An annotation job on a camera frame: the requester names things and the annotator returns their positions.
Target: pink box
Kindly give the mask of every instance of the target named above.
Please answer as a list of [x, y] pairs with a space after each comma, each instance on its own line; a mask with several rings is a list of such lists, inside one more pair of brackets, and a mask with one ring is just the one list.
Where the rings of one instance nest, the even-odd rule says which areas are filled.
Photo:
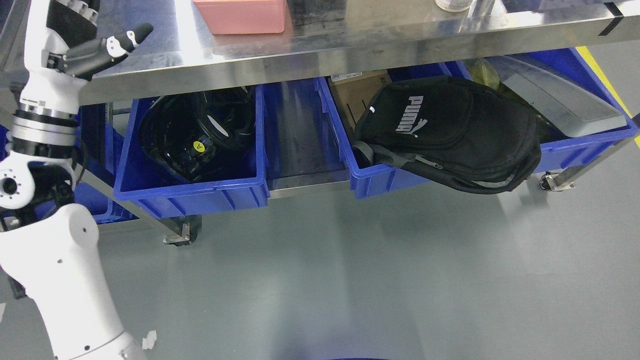
[[281, 33], [285, 0], [193, 0], [212, 34]]

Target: black backpack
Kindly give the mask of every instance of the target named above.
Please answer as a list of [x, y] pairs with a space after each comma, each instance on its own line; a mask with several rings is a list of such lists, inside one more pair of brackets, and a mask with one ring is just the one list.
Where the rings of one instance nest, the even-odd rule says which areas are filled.
[[450, 188], [515, 189], [540, 162], [536, 112], [493, 89], [440, 76], [391, 83], [356, 125], [361, 166], [385, 163]]

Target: puma logo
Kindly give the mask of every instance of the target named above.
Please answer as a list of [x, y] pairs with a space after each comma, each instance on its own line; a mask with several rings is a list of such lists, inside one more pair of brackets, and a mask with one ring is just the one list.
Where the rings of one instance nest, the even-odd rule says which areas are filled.
[[420, 119], [418, 121], [418, 124], [416, 124], [413, 129], [411, 129], [411, 131], [409, 131], [407, 134], [411, 134], [413, 136], [415, 136], [416, 138], [418, 137], [418, 135], [414, 134], [414, 132], [422, 129], [423, 126], [425, 126], [427, 124], [428, 120], [427, 119]]
[[418, 117], [418, 112], [422, 107], [423, 100], [423, 96], [409, 97], [410, 103], [404, 109], [404, 114], [402, 116], [402, 119], [400, 120], [400, 123], [398, 124], [398, 127], [396, 128], [396, 133], [413, 135], [416, 138], [418, 137], [415, 132], [422, 129], [422, 127], [424, 127], [428, 122], [427, 119], [420, 119], [418, 120], [417, 124], [415, 123]]

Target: metal ring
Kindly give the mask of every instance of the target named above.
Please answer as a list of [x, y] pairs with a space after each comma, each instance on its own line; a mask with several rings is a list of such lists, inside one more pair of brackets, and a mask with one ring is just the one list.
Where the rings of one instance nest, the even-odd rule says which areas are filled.
[[31, 129], [29, 127], [13, 125], [14, 138], [28, 140], [30, 142], [47, 143], [49, 145], [73, 146], [76, 143], [75, 134], [61, 134], [52, 131]]
[[13, 123], [18, 126], [28, 127], [29, 129], [42, 130], [50, 133], [75, 135], [77, 131], [76, 127], [46, 124], [44, 122], [23, 119], [21, 117], [13, 117]]
[[76, 114], [65, 113], [64, 111], [52, 110], [52, 109], [43, 108], [42, 106], [26, 105], [22, 103], [20, 103], [20, 110], [28, 111], [30, 113], [35, 113], [38, 115], [57, 117], [58, 119], [70, 120], [76, 116]]

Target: white paper scrap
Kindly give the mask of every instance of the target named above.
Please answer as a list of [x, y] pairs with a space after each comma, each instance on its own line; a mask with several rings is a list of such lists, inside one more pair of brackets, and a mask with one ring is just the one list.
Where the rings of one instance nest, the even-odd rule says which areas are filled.
[[349, 74], [339, 74], [339, 75], [331, 75], [331, 81], [336, 82], [340, 80], [346, 80], [355, 78], [357, 76], [362, 76], [361, 72], [350, 72]]
[[156, 345], [158, 334], [155, 330], [149, 331], [146, 338], [142, 339], [142, 350], [151, 350]]
[[4, 315], [4, 309], [6, 308], [6, 304], [0, 304], [0, 322], [2, 322], [2, 316]]

